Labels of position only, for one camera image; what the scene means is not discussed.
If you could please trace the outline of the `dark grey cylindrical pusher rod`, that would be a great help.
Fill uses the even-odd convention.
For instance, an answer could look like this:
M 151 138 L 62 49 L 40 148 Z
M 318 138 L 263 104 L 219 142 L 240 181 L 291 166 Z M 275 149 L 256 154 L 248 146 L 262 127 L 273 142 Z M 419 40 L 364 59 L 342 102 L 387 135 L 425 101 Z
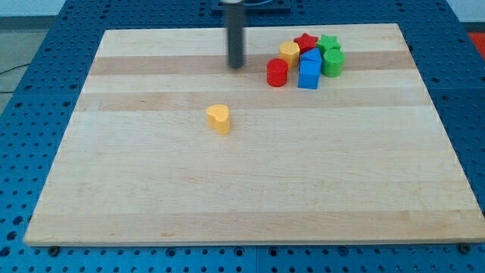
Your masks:
M 243 0 L 223 0 L 228 64 L 233 69 L 239 69 L 244 64 L 243 29 L 246 13 L 243 2 Z

